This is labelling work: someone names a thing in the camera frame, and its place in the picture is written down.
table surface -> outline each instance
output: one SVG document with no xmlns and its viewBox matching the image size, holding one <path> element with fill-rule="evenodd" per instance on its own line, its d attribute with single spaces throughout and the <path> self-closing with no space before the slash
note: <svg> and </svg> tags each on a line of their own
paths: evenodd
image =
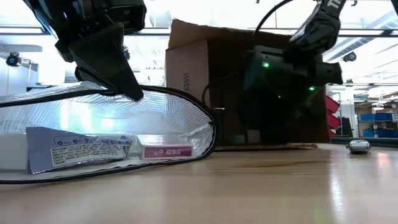
<svg viewBox="0 0 398 224">
<path fill-rule="evenodd" d="M 0 223 L 398 223 L 398 151 L 216 152 L 169 167 L 0 186 Z"/>
</svg>

cardboard box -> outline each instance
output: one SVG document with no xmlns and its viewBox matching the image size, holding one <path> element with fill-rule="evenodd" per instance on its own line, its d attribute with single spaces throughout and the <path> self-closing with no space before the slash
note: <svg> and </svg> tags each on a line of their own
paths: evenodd
<svg viewBox="0 0 398 224">
<path fill-rule="evenodd" d="M 246 61 L 243 55 L 254 45 L 284 49 L 290 39 L 287 35 L 265 32 L 260 32 L 256 39 L 251 35 L 251 30 L 199 26 L 174 20 L 166 51 L 167 87 L 186 91 L 201 100 L 203 90 L 210 86 L 205 102 L 219 116 L 220 146 L 328 142 L 325 89 L 314 97 L 313 109 L 321 114 L 317 119 L 305 117 L 294 127 L 274 130 L 266 137 L 269 141 L 265 142 L 260 142 L 257 130 L 243 129 L 235 112 L 239 96 L 243 93 L 243 81 L 239 76 L 225 78 L 222 82 L 220 78 L 244 69 Z"/>
</svg>

robotic arm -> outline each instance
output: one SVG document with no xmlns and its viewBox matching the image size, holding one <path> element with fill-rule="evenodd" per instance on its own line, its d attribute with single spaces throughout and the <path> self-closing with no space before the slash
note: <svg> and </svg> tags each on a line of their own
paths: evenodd
<svg viewBox="0 0 398 224">
<path fill-rule="evenodd" d="M 124 35 L 145 27 L 143 0 L 24 0 L 54 35 L 66 62 L 76 62 L 80 81 L 95 82 L 134 101 L 143 92 L 123 52 Z"/>
<path fill-rule="evenodd" d="M 340 12 L 346 0 L 318 0 L 311 16 L 289 40 L 289 57 L 314 58 L 331 49 L 340 30 Z"/>
</svg>

toothpaste box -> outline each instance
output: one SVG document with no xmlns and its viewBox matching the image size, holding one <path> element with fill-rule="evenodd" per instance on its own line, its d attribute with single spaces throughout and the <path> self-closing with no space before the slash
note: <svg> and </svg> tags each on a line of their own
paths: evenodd
<svg viewBox="0 0 398 224">
<path fill-rule="evenodd" d="M 144 160 L 189 159 L 192 144 L 176 135 L 145 134 L 137 136 L 140 158 Z"/>
</svg>

red object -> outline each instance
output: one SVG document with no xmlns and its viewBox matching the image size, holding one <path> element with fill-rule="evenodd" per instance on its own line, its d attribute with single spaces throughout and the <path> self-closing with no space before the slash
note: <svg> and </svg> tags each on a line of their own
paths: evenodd
<svg viewBox="0 0 398 224">
<path fill-rule="evenodd" d="M 339 107 L 340 105 L 338 104 L 338 102 L 334 101 L 332 98 L 326 95 L 326 108 L 328 108 L 329 112 L 336 113 Z"/>
<path fill-rule="evenodd" d="M 338 129 L 338 127 L 340 126 L 340 119 L 336 118 L 335 116 L 333 116 L 333 114 L 328 112 L 328 124 L 330 129 Z"/>
<path fill-rule="evenodd" d="M 329 130 L 329 136 L 338 136 L 338 134 L 336 134 L 333 131 Z"/>
</svg>

